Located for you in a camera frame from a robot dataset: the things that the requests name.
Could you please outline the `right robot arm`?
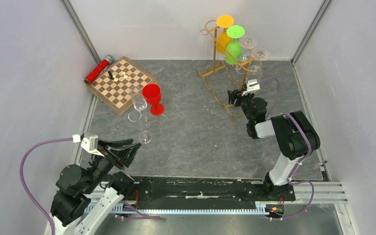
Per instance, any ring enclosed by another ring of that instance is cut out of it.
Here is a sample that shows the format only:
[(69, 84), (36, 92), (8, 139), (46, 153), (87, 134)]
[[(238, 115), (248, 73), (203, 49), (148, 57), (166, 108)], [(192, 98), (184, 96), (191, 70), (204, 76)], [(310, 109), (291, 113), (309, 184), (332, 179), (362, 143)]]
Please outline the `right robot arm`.
[(270, 200), (282, 195), (298, 166), (319, 149), (320, 138), (302, 111), (266, 118), (267, 102), (254, 94), (228, 91), (229, 104), (240, 107), (247, 119), (246, 129), (253, 139), (274, 136), (280, 149), (275, 166), (263, 181), (263, 194)]

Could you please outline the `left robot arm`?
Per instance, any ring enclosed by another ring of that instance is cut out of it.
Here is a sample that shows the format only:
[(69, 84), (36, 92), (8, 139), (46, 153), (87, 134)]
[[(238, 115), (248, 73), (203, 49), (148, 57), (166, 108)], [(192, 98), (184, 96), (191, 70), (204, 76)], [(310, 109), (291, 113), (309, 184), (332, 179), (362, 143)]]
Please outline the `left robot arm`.
[[(81, 147), (92, 154), (94, 159), (86, 169), (71, 164), (62, 170), (56, 182), (58, 191), (50, 209), (53, 235), (93, 235), (113, 207), (120, 200), (128, 200), (134, 194), (134, 179), (121, 170), (130, 166), (141, 143), (134, 142), (133, 139), (92, 141), (83, 138)], [(82, 218), (91, 202), (88, 195), (109, 176), (113, 167), (120, 171), (110, 176), (101, 199)]]

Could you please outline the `clear green-rimmed wine glass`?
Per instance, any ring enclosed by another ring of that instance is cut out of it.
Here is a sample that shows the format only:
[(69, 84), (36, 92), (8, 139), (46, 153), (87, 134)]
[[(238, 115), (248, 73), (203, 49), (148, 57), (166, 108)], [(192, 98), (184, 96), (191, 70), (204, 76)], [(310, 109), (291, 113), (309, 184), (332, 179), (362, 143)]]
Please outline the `clear green-rimmed wine glass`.
[(148, 144), (152, 140), (152, 133), (149, 131), (150, 130), (150, 122), (151, 117), (150, 113), (142, 113), (141, 118), (140, 118), (140, 134), (139, 134), (139, 141), (143, 144)]

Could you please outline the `red wine glass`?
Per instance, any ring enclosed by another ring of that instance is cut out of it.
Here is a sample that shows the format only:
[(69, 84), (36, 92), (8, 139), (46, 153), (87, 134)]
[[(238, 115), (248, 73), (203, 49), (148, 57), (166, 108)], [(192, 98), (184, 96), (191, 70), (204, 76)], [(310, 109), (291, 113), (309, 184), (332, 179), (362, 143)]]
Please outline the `red wine glass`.
[(142, 95), (146, 102), (151, 105), (150, 113), (154, 116), (160, 116), (165, 111), (165, 107), (161, 104), (161, 89), (157, 84), (148, 84), (142, 90)]

